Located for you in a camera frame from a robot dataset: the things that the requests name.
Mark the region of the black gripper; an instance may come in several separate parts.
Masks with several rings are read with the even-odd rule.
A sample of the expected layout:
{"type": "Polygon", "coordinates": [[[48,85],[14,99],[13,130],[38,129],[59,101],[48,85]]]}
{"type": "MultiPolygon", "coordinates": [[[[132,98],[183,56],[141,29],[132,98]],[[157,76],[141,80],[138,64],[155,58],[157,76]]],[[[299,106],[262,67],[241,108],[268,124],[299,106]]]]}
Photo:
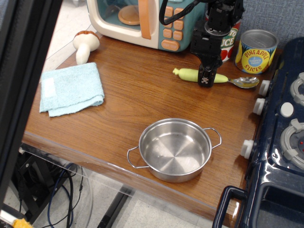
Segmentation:
{"type": "Polygon", "coordinates": [[[198,20],[192,31],[190,51],[196,55],[201,65],[198,72],[198,84],[212,87],[217,69],[222,65],[221,42],[223,36],[208,27],[205,20],[198,20]]]}

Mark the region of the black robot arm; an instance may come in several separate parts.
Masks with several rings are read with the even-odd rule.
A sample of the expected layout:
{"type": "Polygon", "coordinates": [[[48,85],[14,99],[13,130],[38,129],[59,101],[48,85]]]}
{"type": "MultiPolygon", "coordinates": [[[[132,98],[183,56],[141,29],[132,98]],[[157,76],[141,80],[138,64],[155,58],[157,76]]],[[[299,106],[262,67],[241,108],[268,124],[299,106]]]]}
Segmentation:
{"type": "Polygon", "coordinates": [[[229,34],[231,28],[242,19],[242,0],[194,0],[185,9],[174,16],[165,18],[167,1],[161,4],[159,21],[162,25],[172,22],[189,14],[199,3],[208,5],[208,20],[198,20],[192,32],[190,52],[200,59],[198,84],[202,87],[212,87],[217,69],[222,65],[221,42],[229,34]]]}

